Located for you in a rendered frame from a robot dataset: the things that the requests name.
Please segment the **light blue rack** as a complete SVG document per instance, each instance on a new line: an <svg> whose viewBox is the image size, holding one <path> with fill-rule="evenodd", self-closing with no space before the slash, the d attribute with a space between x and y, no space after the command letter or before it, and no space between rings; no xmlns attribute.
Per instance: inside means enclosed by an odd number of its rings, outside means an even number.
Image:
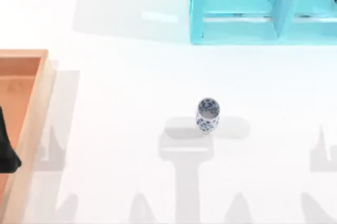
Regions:
<svg viewBox="0 0 337 224"><path fill-rule="evenodd" d="M337 45L337 0L189 0L203 45Z"/></svg>

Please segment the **blue and white cup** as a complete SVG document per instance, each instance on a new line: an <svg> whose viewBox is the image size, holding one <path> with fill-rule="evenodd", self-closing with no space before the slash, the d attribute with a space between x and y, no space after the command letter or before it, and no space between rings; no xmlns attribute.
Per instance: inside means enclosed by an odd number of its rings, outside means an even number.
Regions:
<svg viewBox="0 0 337 224"><path fill-rule="evenodd" d="M203 98L197 106L196 125L204 133L215 130L219 124L220 105L213 98Z"/></svg>

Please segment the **shallow salmon-coloured box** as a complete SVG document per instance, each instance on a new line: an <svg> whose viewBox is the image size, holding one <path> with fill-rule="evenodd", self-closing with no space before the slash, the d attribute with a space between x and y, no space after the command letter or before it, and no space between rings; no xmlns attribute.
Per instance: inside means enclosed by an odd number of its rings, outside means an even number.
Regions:
<svg viewBox="0 0 337 224"><path fill-rule="evenodd" d="M0 49L0 128L21 166L0 173L0 224L21 224L56 70L42 49Z"/></svg>

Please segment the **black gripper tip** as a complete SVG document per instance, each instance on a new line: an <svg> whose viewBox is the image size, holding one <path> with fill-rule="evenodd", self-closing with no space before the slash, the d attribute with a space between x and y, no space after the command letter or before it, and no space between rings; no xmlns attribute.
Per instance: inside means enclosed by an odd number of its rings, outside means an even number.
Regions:
<svg viewBox="0 0 337 224"><path fill-rule="evenodd" d="M3 109L0 106L0 173L15 173L21 165L22 162L9 141Z"/></svg>

